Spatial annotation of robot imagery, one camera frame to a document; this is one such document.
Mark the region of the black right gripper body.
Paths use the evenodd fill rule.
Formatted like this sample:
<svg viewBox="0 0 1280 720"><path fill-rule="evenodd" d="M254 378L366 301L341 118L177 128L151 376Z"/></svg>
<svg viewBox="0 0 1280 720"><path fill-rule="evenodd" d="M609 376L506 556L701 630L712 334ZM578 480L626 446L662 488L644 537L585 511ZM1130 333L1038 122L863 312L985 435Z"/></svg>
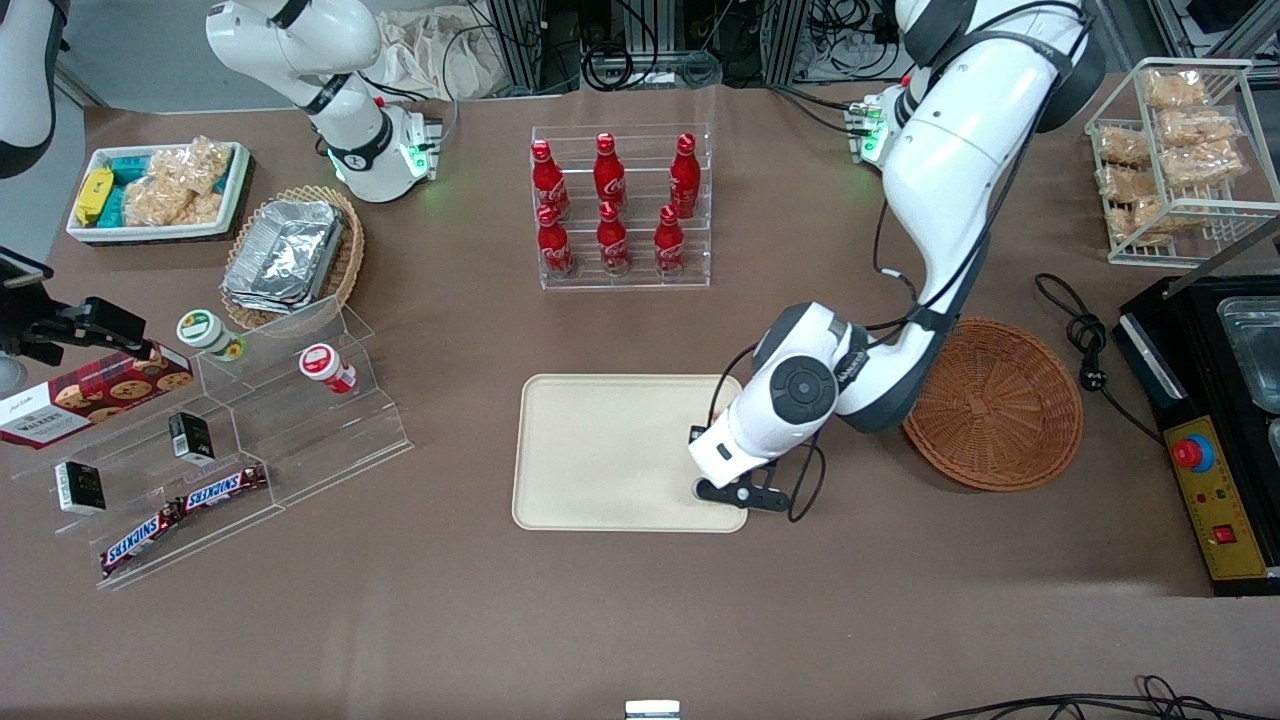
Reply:
<svg viewBox="0 0 1280 720"><path fill-rule="evenodd" d="M61 363L65 346L88 347L93 337L84 322L93 316L96 302L79 306L58 301L3 300L1 350L50 366Z"/></svg>

